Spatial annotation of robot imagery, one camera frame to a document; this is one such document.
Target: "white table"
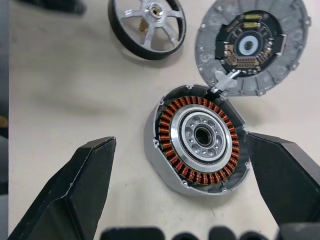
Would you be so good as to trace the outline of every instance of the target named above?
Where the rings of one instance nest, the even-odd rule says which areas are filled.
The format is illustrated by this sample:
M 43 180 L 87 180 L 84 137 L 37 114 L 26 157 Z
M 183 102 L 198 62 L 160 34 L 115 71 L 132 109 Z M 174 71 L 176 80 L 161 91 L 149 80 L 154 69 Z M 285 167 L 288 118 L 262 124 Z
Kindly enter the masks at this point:
M 254 173 L 234 193 L 186 197 L 169 189 L 146 159 L 143 129 L 170 89 L 204 84 L 195 36 L 212 0 L 181 0 L 183 47 L 163 61 L 128 57 L 111 31 L 107 0 L 87 0 L 84 18 L 43 13 L 11 1 L 9 232 L 42 187 L 88 141 L 116 136 L 108 197 L 95 240 L 113 226 L 158 226 L 207 239 L 212 226 L 273 238 L 277 225 Z M 306 0 L 313 27 L 298 69 L 262 97 L 231 102 L 247 129 L 299 144 L 320 163 L 320 3 Z

